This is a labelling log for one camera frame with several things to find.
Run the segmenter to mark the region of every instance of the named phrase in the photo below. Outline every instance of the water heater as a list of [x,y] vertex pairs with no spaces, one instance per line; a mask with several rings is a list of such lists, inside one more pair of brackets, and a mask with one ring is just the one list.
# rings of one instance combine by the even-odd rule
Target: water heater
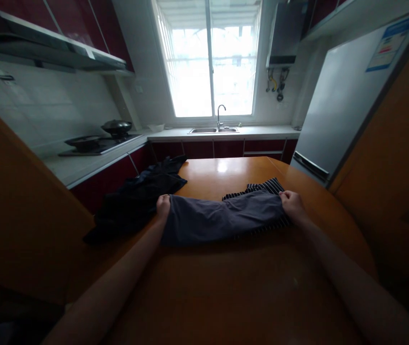
[[288,67],[294,64],[307,7],[306,1],[295,0],[276,5],[266,68]]

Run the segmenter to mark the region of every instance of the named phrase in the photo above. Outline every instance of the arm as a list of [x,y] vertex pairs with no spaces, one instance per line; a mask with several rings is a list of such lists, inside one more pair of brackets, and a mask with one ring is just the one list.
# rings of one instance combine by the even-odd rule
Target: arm
[[409,344],[409,313],[310,220],[299,194],[286,191],[280,196],[363,335],[372,344]]
[[169,211],[169,195],[160,196],[156,222],[74,303],[45,338],[44,345],[98,344],[102,340],[158,247]]

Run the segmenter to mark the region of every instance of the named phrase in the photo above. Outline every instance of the faucet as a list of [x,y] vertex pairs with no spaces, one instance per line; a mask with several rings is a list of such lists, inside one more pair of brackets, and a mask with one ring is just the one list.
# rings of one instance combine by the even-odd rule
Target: faucet
[[224,107],[224,110],[227,111],[227,108],[225,108],[225,105],[221,104],[218,108],[217,108],[217,131],[220,130],[220,126],[222,126],[224,123],[219,121],[219,110],[220,107]]

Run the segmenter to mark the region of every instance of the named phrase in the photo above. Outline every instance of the hand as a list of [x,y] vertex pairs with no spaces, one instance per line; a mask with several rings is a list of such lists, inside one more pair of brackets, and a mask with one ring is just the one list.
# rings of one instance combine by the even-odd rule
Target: hand
[[168,219],[170,213],[171,203],[169,194],[160,195],[157,200],[157,214],[158,218],[164,220]]
[[309,221],[307,212],[304,209],[302,198],[300,194],[284,191],[280,192],[280,198],[283,202],[283,209],[294,224],[300,226],[301,224]]

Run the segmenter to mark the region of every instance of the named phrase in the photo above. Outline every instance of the striped fabric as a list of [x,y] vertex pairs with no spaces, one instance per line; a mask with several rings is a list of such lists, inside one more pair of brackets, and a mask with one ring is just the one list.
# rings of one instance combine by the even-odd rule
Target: striped fabric
[[[270,179],[268,181],[265,181],[262,184],[248,184],[247,188],[246,188],[246,190],[244,192],[227,194],[224,197],[222,197],[222,201],[224,201],[226,199],[236,197],[236,196],[240,196],[240,195],[243,195],[243,194],[252,193],[252,192],[255,192],[255,191],[261,190],[261,189],[266,189],[269,193],[275,194],[275,195],[278,195],[279,192],[284,192],[284,188],[281,186],[278,179],[275,177],[275,178],[272,178],[272,179]],[[289,217],[287,215],[284,215],[280,219],[278,219],[277,221],[273,222],[272,224],[263,226],[261,228],[258,228],[256,230],[254,230],[254,231],[250,231],[247,235],[252,236],[254,234],[265,232],[265,231],[268,231],[268,230],[284,228],[284,227],[289,226],[291,224],[292,224],[292,222],[289,219]],[[240,238],[241,236],[245,236],[245,235],[246,234],[237,235],[237,236],[235,236],[235,239]]]

